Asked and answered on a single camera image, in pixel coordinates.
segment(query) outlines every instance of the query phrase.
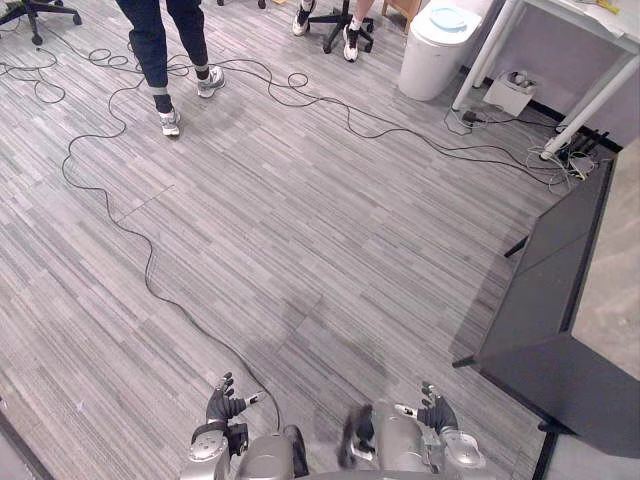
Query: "sneaker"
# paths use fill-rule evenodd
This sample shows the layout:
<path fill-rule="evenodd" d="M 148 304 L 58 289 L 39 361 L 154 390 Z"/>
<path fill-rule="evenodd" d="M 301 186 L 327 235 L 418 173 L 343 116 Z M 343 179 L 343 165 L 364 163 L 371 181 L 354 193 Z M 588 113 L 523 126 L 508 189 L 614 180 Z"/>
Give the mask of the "sneaker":
<path fill-rule="evenodd" d="M 216 90 L 224 87 L 224 72 L 220 67 L 213 67 L 209 71 L 209 78 L 198 80 L 198 96 L 211 98 Z"/>
<path fill-rule="evenodd" d="M 349 25 L 344 27 L 342 38 L 344 38 L 344 59 L 347 62 L 355 62 L 358 58 L 358 34 L 360 30 L 351 30 Z"/>
<path fill-rule="evenodd" d="M 180 114 L 174 108 L 169 113 L 160 114 L 160 123 L 162 124 L 162 134 L 165 137 L 177 137 L 180 135 L 178 123 L 180 122 Z"/>
<path fill-rule="evenodd" d="M 316 0 L 313 0 L 311 4 L 311 10 L 308 12 L 302 8 L 302 5 L 298 7 L 298 11 L 296 16 L 293 17 L 293 24 L 291 25 L 291 30 L 296 37 L 300 37 L 304 35 L 309 30 L 309 15 L 316 8 Z"/>

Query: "trash can lid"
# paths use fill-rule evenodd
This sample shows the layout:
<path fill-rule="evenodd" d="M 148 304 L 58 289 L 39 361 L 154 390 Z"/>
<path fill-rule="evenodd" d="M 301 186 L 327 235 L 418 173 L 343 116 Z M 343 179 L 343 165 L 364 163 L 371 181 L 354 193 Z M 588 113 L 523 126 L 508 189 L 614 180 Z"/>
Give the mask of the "trash can lid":
<path fill-rule="evenodd" d="M 414 17 L 410 31 L 423 41 L 457 46 L 469 40 L 481 21 L 479 15 L 446 0 L 432 0 Z"/>

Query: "white desk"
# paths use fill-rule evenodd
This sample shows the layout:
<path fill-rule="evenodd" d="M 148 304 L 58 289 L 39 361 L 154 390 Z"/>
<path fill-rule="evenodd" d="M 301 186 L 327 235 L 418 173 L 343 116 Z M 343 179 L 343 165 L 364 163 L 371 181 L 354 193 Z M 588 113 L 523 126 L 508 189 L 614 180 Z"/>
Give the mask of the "white desk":
<path fill-rule="evenodd" d="M 453 110 L 460 109 L 472 86 L 479 87 L 482 84 L 526 4 L 583 28 L 622 49 L 618 60 L 567 114 L 562 122 L 566 127 L 563 130 L 557 128 L 561 133 L 547 142 L 540 156 L 549 159 L 635 73 L 640 65 L 639 19 L 635 14 L 621 12 L 620 15 L 615 15 L 601 7 L 581 5 L 572 0 L 506 0 L 451 106 Z"/>

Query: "dark pants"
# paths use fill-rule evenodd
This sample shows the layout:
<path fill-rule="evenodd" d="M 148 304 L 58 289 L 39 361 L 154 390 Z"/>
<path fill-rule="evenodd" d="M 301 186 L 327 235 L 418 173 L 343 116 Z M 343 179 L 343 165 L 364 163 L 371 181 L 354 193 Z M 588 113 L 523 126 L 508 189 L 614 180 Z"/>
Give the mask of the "dark pants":
<path fill-rule="evenodd" d="M 116 0 L 133 29 L 129 32 L 133 53 L 154 95 L 166 94 L 167 39 L 160 16 L 160 0 Z M 201 0 L 167 0 L 180 40 L 197 67 L 209 63 L 204 40 L 204 14 Z"/>

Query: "white box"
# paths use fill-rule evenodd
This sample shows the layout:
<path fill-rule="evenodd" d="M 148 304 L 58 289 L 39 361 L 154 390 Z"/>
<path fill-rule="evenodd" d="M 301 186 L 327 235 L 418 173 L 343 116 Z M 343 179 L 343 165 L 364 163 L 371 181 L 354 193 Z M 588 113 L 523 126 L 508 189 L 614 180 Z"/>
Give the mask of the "white box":
<path fill-rule="evenodd" d="M 517 117 L 533 98 L 535 91 L 536 84 L 526 78 L 526 72 L 517 74 L 502 72 L 493 81 L 483 100 Z"/>

